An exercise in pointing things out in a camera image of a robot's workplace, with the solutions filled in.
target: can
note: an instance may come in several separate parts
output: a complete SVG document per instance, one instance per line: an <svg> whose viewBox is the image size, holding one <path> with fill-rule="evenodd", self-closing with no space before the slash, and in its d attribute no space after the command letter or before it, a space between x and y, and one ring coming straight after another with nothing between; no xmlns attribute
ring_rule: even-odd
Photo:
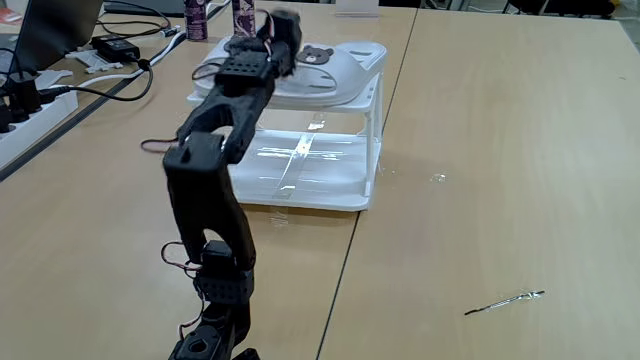
<svg viewBox="0 0 640 360"><path fill-rule="evenodd" d="M256 5L254 0L231 0L233 33L236 36L256 36Z"/></svg>
<svg viewBox="0 0 640 360"><path fill-rule="evenodd" d="M184 21L187 28L188 40L206 40L209 37L207 31L206 0L185 0Z"/></svg>

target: laptop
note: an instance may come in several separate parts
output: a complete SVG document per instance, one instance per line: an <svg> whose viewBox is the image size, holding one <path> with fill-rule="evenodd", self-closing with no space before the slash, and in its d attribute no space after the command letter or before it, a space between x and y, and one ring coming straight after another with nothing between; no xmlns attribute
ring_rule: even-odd
<svg viewBox="0 0 640 360"><path fill-rule="evenodd" d="M184 0L128 0L128 2L160 11L168 17L184 17ZM105 3L104 11L114 14L151 15L156 13L125 4Z"/></svg>
<svg viewBox="0 0 640 360"><path fill-rule="evenodd" d="M23 71L44 70L89 42L101 6L102 0L30 0L17 41L3 34L0 44L16 51ZM0 54L0 71L17 71L10 53Z"/></svg>

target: black robotic arm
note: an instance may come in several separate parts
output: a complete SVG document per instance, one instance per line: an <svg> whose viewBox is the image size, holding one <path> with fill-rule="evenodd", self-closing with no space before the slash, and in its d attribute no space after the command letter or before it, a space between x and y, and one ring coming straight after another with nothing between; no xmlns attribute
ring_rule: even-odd
<svg viewBox="0 0 640 360"><path fill-rule="evenodd" d="M256 251L236 200L228 164L242 160L278 77L292 74L300 49L300 18L276 10L255 38L227 44L215 86L178 130L178 147L164 157L173 213L189 259L201 268L194 287L210 301L197 328L180 340L170 360L231 359L250 327ZM212 132L233 126L229 137ZM223 241L207 242L204 230ZM249 349L237 359L258 359Z"/></svg>

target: charger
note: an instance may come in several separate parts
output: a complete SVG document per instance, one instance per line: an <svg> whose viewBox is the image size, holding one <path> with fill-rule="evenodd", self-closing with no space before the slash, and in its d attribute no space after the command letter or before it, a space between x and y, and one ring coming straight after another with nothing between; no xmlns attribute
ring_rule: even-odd
<svg viewBox="0 0 640 360"><path fill-rule="evenodd" d="M110 62L131 62L140 59L140 48L118 35L95 36L91 46Z"/></svg>

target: wooden table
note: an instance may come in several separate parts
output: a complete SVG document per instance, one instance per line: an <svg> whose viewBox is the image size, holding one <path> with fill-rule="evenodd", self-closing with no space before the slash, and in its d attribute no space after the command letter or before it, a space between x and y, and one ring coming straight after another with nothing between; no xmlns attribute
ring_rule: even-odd
<svg viewBox="0 0 640 360"><path fill-rule="evenodd" d="M616 22L420 11L320 358L640 358L638 99Z"/></svg>
<svg viewBox="0 0 640 360"><path fill-rule="evenodd" d="M335 17L329 5L286 6L301 12L307 40L386 44L393 89L415 9L354 20ZM230 24L227 10L211 32L222 36ZM149 96L108 102L0 183L0 358L168 357L177 324L199 303L190 280L160 260L160 247L178 233L161 157L138 145L173 135L186 119L191 71L213 39L179 46L154 68ZM121 95L145 83L138 79ZM258 261L243 347L257 347L265 359L314 358L357 214L247 210Z"/></svg>

